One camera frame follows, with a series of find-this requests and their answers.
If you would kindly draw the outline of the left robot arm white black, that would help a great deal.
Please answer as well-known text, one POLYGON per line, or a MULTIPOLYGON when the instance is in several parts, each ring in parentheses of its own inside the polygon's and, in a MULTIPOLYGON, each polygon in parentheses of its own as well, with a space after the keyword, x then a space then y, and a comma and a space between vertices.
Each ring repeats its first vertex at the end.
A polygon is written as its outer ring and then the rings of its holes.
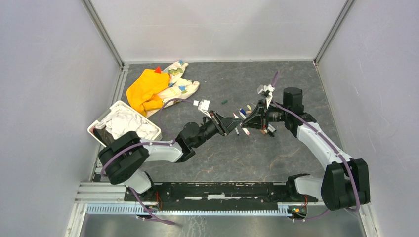
POLYGON ((99 152, 100 174, 107 177, 112 185, 124 184, 143 201, 150 201, 155 196, 155 187, 150 175, 140 170, 142 164, 152 161, 186 162, 195 155, 195 148, 217 134, 228 135, 241 122, 239 118, 224 117, 210 111, 209 116, 203 117, 202 124, 185 124, 171 141, 148 140, 134 131, 127 132, 99 152))

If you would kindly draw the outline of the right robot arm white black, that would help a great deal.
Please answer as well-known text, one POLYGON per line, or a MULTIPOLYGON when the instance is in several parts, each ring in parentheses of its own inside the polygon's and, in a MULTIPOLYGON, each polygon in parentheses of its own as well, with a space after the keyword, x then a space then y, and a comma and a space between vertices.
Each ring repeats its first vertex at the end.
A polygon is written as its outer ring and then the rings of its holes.
POLYGON ((368 164, 354 159, 339 148, 320 128, 314 117, 305 112, 303 91, 287 87, 283 103, 273 100, 274 87, 262 85, 257 92, 264 98, 242 122, 242 127, 267 130, 272 122, 283 122, 285 128, 302 142, 324 169, 322 178, 310 174, 290 176, 285 188, 286 197, 299 201, 305 195, 324 202, 330 211, 357 211, 371 201, 368 164))

